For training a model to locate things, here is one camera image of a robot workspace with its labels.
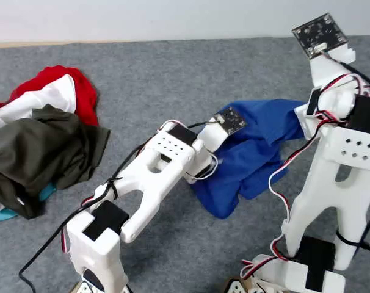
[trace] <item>red cloth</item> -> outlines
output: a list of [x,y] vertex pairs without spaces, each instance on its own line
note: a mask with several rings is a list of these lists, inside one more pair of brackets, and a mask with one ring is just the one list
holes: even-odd
[[44,68],[44,70],[39,72],[35,78],[30,81],[26,81],[17,87],[10,95],[8,102],[0,103],[0,107],[18,99],[25,92],[41,90],[44,86],[61,78],[65,74],[69,74],[74,79],[76,92],[75,114],[85,124],[98,125],[98,119],[94,113],[96,102],[95,90],[90,81],[77,68],[72,67],[56,65]]

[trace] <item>olive cloth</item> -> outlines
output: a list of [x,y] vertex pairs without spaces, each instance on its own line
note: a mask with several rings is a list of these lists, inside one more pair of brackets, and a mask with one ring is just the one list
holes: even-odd
[[100,163],[109,130],[85,125],[47,104],[32,118],[0,129],[0,202],[25,218],[39,215],[40,192],[88,180]]

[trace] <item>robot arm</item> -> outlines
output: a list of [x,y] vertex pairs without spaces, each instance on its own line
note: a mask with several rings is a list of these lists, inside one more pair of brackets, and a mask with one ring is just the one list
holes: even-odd
[[[232,129],[244,126],[233,109],[216,114],[198,135],[177,121],[164,123],[136,158],[116,175],[116,192],[110,189],[89,212],[80,212],[67,224],[71,261],[82,275],[84,286],[94,293],[126,292],[128,278],[120,261],[120,240],[135,240],[181,177],[192,183],[212,174],[218,164],[212,152],[233,133]],[[96,189],[94,198],[104,193],[107,184]],[[133,190],[142,191],[143,198],[129,217],[112,201]]]
[[[333,270],[348,268],[366,228],[370,204],[370,91],[367,80],[341,64],[353,62],[355,53],[347,47],[338,27],[322,30],[332,24],[331,16],[326,14],[293,30],[310,59],[315,86],[309,102],[296,109],[305,137],[313,139],[319,126],[315,115],[318,111],[326,111],[341,123],[319,129],[319,144],[304,187],[294,200],[289,221],[283,222],[282,235],[291,258],[259,255],[250,265],[260,266],[252,283],[261,283],[270,289],[268,293],[287,289],[344,292],[345,279]],[[320,43],[325,34],[329,34],[326,39],[330,43]],[[336,182],[341,165],[352,168],[346,180]],[[307,226],[328,207],[336,207],[338,213],[334,243],[303,236]]]

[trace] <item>teal cloth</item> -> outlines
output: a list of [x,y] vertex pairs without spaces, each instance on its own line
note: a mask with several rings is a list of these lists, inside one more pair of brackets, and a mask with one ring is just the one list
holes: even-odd
[[[52,183],[49,183],[41,192],[39,195],[40,201],[45,201],[51,194],[53,194],[56,191],[55,185]],[[0,221],[11,219],[18,215],[15,211],[4,208],[0,210]]]

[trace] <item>gray carpet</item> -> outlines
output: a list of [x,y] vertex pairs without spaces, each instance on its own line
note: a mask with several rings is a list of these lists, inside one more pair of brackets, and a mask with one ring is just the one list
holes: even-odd
[[[370,76],[370,37],[352,37],[355,65]],[[56,192],[45,215],[0,223],[0,292],[30,292],[17,271],[52,234],[55,227],[92,194],[119,162],[166,119],[185,123],[206,120],[236,100],[299,99],[311,90],[309,64],[293,38],[114,43],[0,49],[0,101],[48,65],[80,68],[100,98],[101,125],[112,134],[100,167],[89,182]],[[287,156],[303,144],[284,144]],[[291,165],[276,185],[291,200],[300,192],[314,147]],[[118,203],[136,210],[140,195]],[[269,192],[240,199],[225,219],[206,212],[181,181],[133,244],[123,244],[122,261],[135,293],[218,292],[225,279],[238,275],[240,259],[268,253],[279,234],[285,210]],[[333,239],[335,211],[323,213],[307,234]],[[346,292],[370,293],[370,253],[361,251],[343,272]],[[26,275],[38,292],[68,292],[78,275],[60,250],[59,238]]]

